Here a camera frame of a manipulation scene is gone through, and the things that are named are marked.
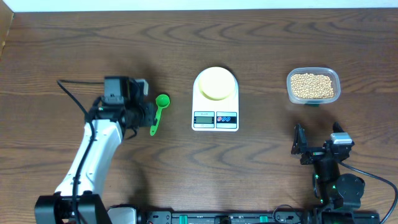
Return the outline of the green plastic measuring scoop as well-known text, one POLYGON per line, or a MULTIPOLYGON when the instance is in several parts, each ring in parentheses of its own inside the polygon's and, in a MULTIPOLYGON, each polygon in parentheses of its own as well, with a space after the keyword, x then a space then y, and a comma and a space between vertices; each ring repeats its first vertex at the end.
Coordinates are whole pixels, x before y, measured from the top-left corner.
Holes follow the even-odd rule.
POLYGON ((155 124, 150 127, 150 135, 151 136, 156 134, 157 129, 160 124, 162 110, 167 108, 170 105, 170 98, 166 94, 160 94, 159 96, 156 97, 155 103, 157 105, 157 111, 155 114, 155 124))

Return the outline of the yellow plastic bowl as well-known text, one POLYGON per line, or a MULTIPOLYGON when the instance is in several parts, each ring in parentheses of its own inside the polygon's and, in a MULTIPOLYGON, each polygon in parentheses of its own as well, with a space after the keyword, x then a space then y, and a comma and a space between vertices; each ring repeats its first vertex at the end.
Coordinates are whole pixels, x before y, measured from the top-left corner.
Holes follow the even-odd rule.
POLYGON ((199 74, 198 88, 200 93, 213 101, 227 99, 236 88, 233 74, 222 67, 210 67, 199 74))

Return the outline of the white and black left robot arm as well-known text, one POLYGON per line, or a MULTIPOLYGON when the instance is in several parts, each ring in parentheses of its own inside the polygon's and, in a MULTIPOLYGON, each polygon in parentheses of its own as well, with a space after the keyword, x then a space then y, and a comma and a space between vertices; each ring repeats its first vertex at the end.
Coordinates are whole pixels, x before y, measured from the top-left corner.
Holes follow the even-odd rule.
POLYGON ((105 180, 114 153, 128 129, 155 123, 155 108, 144 100, 145 79, 105 77, 103 95, 84 111, 83 139, 63 181, 52 195, 37 199, 37 223, 144 223, 136 208, 118 205, 106 209, 102 201, 105 180))

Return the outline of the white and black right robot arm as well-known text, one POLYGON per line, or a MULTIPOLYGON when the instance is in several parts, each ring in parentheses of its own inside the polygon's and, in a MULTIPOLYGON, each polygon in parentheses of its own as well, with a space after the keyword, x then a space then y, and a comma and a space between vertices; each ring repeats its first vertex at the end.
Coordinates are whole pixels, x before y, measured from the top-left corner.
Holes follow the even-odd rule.
POLYGON ((301 156, 302 165, 312 165, 313 191, 320 205, 304 212, 302 223, 354 223, 354 211, 361 206, 364 180, 341 174, 339 163, 349 158, 354 146, 350 135, 335 122, 330 138, 321 147, 310 147, 301 125, 295 126, 292 154, 301 156))

